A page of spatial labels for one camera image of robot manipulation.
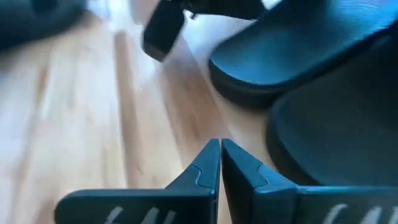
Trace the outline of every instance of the wood grain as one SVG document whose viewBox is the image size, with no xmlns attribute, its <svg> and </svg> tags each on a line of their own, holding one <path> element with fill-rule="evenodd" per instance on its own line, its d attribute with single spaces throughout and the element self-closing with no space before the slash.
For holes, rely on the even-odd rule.
<svg viewBox="0 0 398 224">
<path fill-rule="evenodd" d="M 74 190 L 163 188 L 211 138 L 273 167 L 266 115 L 222 99 L 206 66 L 217 43 L 251 22 L 188 20 L 159 63 L 141 50 L 156 2 L 90 0 L 72 29 L 0 54 L 0 223 L 53 223 Z M 223 183 L 219 223 L 231 223 Z"/>
</svg>

